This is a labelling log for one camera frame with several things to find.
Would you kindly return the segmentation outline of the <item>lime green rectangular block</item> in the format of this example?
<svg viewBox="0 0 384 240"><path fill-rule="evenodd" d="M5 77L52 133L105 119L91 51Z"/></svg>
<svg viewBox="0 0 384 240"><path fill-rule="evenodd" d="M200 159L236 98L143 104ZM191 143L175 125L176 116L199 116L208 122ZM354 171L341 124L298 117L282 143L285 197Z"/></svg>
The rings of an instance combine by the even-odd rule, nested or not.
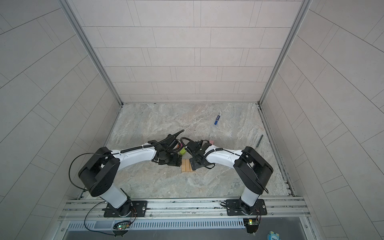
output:
<svg viewBox="0 0 384 240"><path fill-rule="evenodd" d="M184 155L186 152L187 152L186 149L182 148L179 153L180 153L180 155Z"/></svg>

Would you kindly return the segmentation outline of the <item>natural wood block 29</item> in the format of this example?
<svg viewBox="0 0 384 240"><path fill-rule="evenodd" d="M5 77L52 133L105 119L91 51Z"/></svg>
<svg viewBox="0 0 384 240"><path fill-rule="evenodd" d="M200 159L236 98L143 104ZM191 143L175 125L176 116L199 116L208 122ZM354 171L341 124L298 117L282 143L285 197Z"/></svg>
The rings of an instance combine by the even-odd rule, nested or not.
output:
<svg viewBox="0 0 384 240"><path fill-rule="evenodd" d="M188 159L185 159L185 172L190 171L190 161Z"/></svg>

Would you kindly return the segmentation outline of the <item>natural wood block 31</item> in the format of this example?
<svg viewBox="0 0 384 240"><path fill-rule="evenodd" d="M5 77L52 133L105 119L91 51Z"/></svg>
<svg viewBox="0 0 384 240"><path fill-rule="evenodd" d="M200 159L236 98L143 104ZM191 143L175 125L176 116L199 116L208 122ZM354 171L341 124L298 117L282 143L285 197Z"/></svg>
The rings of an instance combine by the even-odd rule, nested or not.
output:
<svg viewBox="0 0 384 240"><path fill-rule="evenodd" d="M186 171L186 161L185 159L182 159L182 165L181 165L181 172L185 172Z"/></svg>

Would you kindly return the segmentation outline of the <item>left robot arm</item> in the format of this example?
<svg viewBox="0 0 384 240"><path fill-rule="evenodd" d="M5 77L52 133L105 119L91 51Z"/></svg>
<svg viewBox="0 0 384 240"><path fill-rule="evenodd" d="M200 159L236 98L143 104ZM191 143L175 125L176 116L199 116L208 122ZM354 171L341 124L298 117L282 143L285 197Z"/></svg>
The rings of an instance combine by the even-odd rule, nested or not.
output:
<svg viewBox="0 0 384 240"><path fill-rule="evenodd" d="M144 145L125 150L99 148L91 153L91 158L79 170L78 177L92 197L100 197L108 203L106 217L126 217L133 214L134 205L128 194L114 184L118 171L140 163L151 161L158 165L179 167L182 156L179 152L183 145L177 137L179 131L169 134L161 141L149 141Z"/></svg>

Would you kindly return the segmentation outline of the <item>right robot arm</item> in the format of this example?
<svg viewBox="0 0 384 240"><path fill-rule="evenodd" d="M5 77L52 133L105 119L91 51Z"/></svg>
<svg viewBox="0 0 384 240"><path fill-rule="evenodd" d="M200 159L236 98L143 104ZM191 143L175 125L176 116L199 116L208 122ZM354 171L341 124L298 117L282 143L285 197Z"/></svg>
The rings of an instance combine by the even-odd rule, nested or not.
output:
<svg viewBox="0 0 384 240"><path fill-rule="evenodd" d="M181 143L192 158L193 170L208 168L217 164L234 169L239 175L245 189L238 200L226 200L224 207L230 216L265 216L267 210L265 202L259 197L268 193L267 184L274 172L273 167L252 147L243 150L227 150L216 147L209 142L191 141L184 143L186 138L181 138Z"/></svg>

